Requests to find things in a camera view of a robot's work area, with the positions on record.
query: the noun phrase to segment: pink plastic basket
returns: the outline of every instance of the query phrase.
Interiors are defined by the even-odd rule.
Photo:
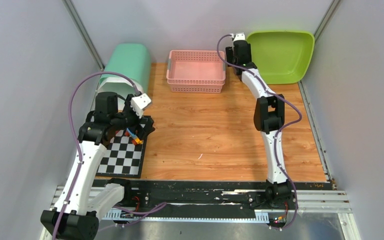
[[[216,51],[172,50],[166,77],[172,92],[221,93],[226,66]]]

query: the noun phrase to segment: gray wall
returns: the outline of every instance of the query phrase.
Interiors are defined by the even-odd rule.
[[[0,240],[38,239],[73,161],[69,96],[95,65],[60,0],[0,0]],[[96,80],[73,106],[77,127]]]
[[[362,239],[384,239],[384,1],[342,1],[303,83]]]
[[[215,50],[229,33],[314,32],[331,1],[73,0],[104,63],[120,43],[142,43],[153,61],[165,62],[173,49]]]

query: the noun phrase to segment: black and white checkered pattern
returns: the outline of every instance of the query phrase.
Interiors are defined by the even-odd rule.
[[[144,162],[146,139],[143,144],[134,145],[133,138],[119,131],[111,140],[102,158],[96,176],[140,178]]]

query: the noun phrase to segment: wooden table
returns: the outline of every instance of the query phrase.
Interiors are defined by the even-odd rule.
[[[217,93],[171,92],[167,65],[152,65],[145,111],[155,121],[148,137],[142,179],[201,181],[265,181],[267,159],[255,129],[256,100],[227,68],[226,83]],[[283,131],[286,170],[294,181],[326,180],[298,84],[271,85],[297,106],[303,120]],[[298,115],[285,107],[285,122]]]

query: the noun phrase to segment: purple cable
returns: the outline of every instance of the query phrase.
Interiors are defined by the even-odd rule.
[[[158,204],[157,206],[155,206],[151,211],[145,211],[145,212],[130,211],[130,210],[126,209],[126,208],[119,207],[119,206],[114,206],[114,208],[123,210],[124,212],[130,213],[130,214],[143,215],[143,216],[141,216],[139,219],[137,219],[137,220],[135,220],[135,221],[132,221],[132,222],[129,222],[129,223],[125,223],[125,224],[122,224],[121,227],[124,228],[124,227],[132,226],[132,225],[134,225],[134,224],[139,223],[142,219],[148,217],[148,215],[150,215],[150,214],[153,214],[153,213],[155,213],[155,212],[160,211],[160,210],[163,209],[166,205],[167,205],[167,202],[162,202],[162,203]],[[98,232],[107,230],[107,229],[112,228],[112,227],[117,227],[117,224],[116,224],[116,225],[105,226],[105,227],[99,229]]]
[[[226,61],[225,59],[222,58],[222,56],[220,55],[220,52],[219,52],[219,48],[220,48],[220,42],[226,38],[226,37],[232,37],[232,34],[226,34],[224,36],[222,36],[218,42],[217,42],[217,55],[218,57],[227,65],[231,66],[231,67],[234,67],[234,68],[237,68],[237,69],[241,69],[243,71],[246,71],[248,73],[250,73],[251,75],[253,75],[261,84],[262,88],[270,95],[272,96],[275,96],[277,99],[279,99],[280,101],[288,104],[291,108],[293,108],[296,113],[298,113],[298,119],[297,120],[294,120],[294,121],[291,121],[291,122],[288,122],[287,124],[284,124],[281,128],[279,128],[279,130],[277,130],[276,134],[274,135],[274,139],[277,139],[278,135],[280,132],[282,132],[282,130],[292,124],[296,124],[298,123],[299,121],[301,121],[303,119],[303,115],[301,114],[300,110],[294,106],[291,102],[289,102],[288,100],[284,99],[283,97],[277,95],[276,93],[274,92],[270,92],[270,91],[267,91],[267,88],[266,88],[266,85],[263,83],[263,80],[256,74],[254,74],[251,70],[249,70],[248,68],[245,68],[243,66],[239,66],[239,65],[235,65],[235,64],[232,64],[232,63],[229,63],[228,61]],[[278,157],[278,151],[277,151],[277,142],[278,141],[274,141],[274,156],[276,158],[276,163],[277,163],[277,166],[280,168],[280,170],[282,171],[282,173],[286,176],[286,178],[289,180],[289,182],[291,183],[292,185],[292,188],[293,188],[293,191],[295,193],[295,212],[293,213],[293,217],[292,217],[292,220],[286,224],[284,227],[272,227],[273,229],[276,229],[276,230],[279,230],[279,229],[286,229],[288,228],[289,226],[292,225],[292,223],[295,221],[295,218],[297,217],[297,213],[298,213],[298,198],[297,198],[297,188],[295,186],[295,183],[294,181],[292,181],[292,179],[289,177],[289,175],[286,173],[286,171],[283,169],[281,163],[279,162],[279,157]]]
[[[73,116],[72,116],[73,99],[74,99],[74,96],[77,93],[77,90],[79,90],[80,86],[83,83],[85,83],[87,80],[89,80],[89,79],[91,79],[93,77],[96,77],[98,75],[103,75],[103,74],[115,75],[115,76],[124,78],[133,86],[134,92],[137,95],[139,95],[141,93],[138,90],[138,88],[136,87],[136,84],[130,78],[128,78],[127,76],[125,76],[123,74],[120,74],[118,72],[112,72],[112,71],[100,71],[100,72],[92,73],[89,76],[83,78],[83,80],[81,80],[80,83],[75,87],[73,93],[71,94],[70,101],[68,102],[68,121],[70,123],[71,134],[72,134],[72,136],[74,138],[74,141],[75,141],[75,147],[77,148],[79,164],[77,164],[77,169],[75,171],[73,180],[72,180],[72,182],[70,184],[70,188],[68,189],[67,196],[65,197],[64,201],[66,203],[68,203],[68,201],[70,200],[70,197],[71,197],[71,195],[73,193],[74,186],[75,186],[77,178],[79,177],[79,174],[80,174],[80,169],[82,168],[82,164],[81,163],[83,162],[82,149],[80,148],[80,143],[77,140],[76,130],[74,129],[74,124],[73,124]],[[61,219],[63,218],[63,213],[65,212],[65,210],[67,208],[67,204],[66,203],[64,203],[62,205],[62,207],[60,209],[60,212],[58,214],[58,218],[56,219],[55,227],[54,227],[53,232],[52,232],[52,240],[55,240],[57,238],[58,228],[60,227]]]

